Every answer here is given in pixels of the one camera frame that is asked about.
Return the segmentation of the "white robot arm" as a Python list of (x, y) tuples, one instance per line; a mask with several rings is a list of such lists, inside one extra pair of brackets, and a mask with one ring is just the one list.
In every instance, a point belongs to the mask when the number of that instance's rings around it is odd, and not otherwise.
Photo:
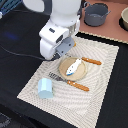
[(31, 11), (44, 13), (50, 18), (40, 30), (40, 53), (46, 60), (66, 54), (75, 44), (80, 27), (78, 11), (81, 0), (22, 0)]

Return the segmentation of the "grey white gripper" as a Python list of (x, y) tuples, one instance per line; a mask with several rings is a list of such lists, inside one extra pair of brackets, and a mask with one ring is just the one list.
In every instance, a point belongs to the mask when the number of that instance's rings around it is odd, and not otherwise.
[(74, 45), (73, 37), (78, 33), (80, 20), (77, 19), (65, 26), (58, 25), (49, 19), (40, 30), (40, 53), (46, 60), (51, 60), (54, 55), (59, 57), (66, 54)]

